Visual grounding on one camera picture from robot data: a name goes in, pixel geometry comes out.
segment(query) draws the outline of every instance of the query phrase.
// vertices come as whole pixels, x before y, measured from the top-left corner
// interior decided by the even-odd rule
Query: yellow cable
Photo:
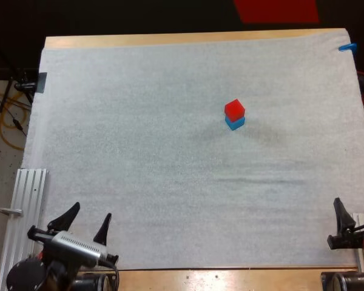
[[[22,96],[22,93],[19,92],[15,95],[15,97],[12,98],[12,100],[14,101],[17,101],[20,97]],[[16,127],[15,126],[10,126],[8,124],[6,124],[4,122],[4,116],[5,116],[5,113],[7,112],[7,109],[11,106],[11,104],[7,105],[6,107],[3,108],[3,111],[1,112],[0,114],[0,137],[2,139],[2,141],[4,141],[5,144],[7,144],[8,146],[10,146],[11,148],[15,149],[15,150],[21,150],[23,151],[24,148],[23,147],[18,147],[16,145],[13,145],[11,144],[5,137],[4,137],[4,134],[2,132],[2,128],[1,126],[4,125],[5,127],[9,128],[9,129],[15,129]],[[21,124],[26,120],[26,117],[27,117],[27,113],[24,109],[24,107],[22,106],[22,110],[23,110],[23,118],[22,118],[22,122]]]

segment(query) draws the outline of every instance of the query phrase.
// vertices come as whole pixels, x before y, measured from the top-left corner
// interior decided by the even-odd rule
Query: red object
[[[244,23],[318,23],[315,0],[234,0]]]
[[[235,99],[225,105],[224,112],[231,122],[235,122],[244,116],[245,108],[239,100]]]

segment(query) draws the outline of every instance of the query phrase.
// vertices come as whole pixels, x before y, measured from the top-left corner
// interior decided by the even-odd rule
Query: black cable
[[[119,289],[120,276],[119,276],[119,270],[117,269],[116,265],[112,264],[111,262],[109,262],[107,260],[103,260],[103,259],[99,260],[99,265],[104,266],[104,267],[108,267],[108,268],[113,269],[115,271],[115,274],[116,274],[115,291],[117,291]]]
[[[6,107],[6,106],[4,106],[3,105],[3,107],[4,107],[4,109],[6,109],[6,111],[9,113],[9,115],[11,115],[11,117],[12,117],[12,122],[13,122],[13,124],[15,125],[15,127],[18,129],[18,130],[20,130],[21,132],[23,132],[23,134],[24,134],[24,136],[27,136],[26,134],[25,134],[25,132],[23,131],[23,127],[22,127],[22,125],[20,124],[20,122],[13,116],[13,114],[8,110],[8,108]]]

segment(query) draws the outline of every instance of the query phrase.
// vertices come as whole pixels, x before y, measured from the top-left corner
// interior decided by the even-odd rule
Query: metal bracket
[[[34,242],[27,237],[27,231],[39,224],[46,176],[46,169],[19,169],[11,206],[0,207],[0,212],[8,215],[0,262],[0,291],[7,290],[5,280],[10,269],[33,254]]]
[[[12,208],[0,207],[0,213],[8,215],[8,216],[9,216],[9,214],[13,214],[15,216],[20,216],[20,217],[23,216],[23,210],[21,210],[21,209],[12,209]]]

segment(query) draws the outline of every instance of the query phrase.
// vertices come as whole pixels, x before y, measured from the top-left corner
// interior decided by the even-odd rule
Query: blue clip
[[[344,50],[351,50],[353,54],[356,54],[357,44],[356,43],[346,44],[346,45],[342,45],[341,47],[339,47],[340,52],[343,52]]]

